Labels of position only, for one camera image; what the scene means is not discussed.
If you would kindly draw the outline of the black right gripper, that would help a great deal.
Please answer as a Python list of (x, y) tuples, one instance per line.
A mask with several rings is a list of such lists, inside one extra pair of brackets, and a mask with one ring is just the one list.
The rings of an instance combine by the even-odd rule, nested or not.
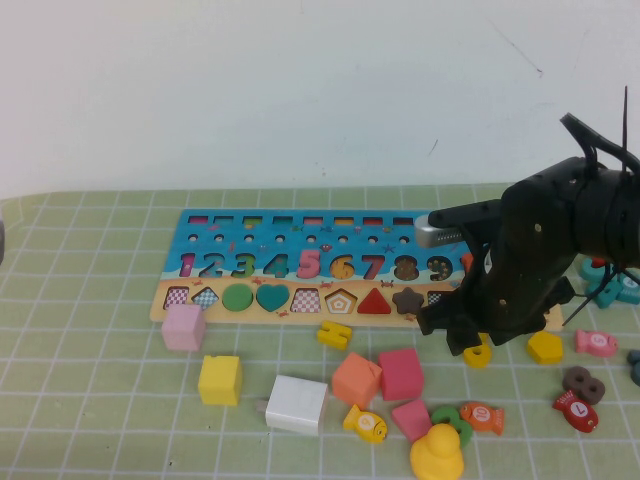
[(583, 163), (569, 158), (504, 191), (497, 233), (473, 254), (460, 288), (416, 314), (423, 335), (446, 330), (456, 357), (480, 346), (484, 334), (501, 345), (545, 327), (544, 313), (570, 291), (561, 283), (551, 294), (577, 255), (572, 229)]

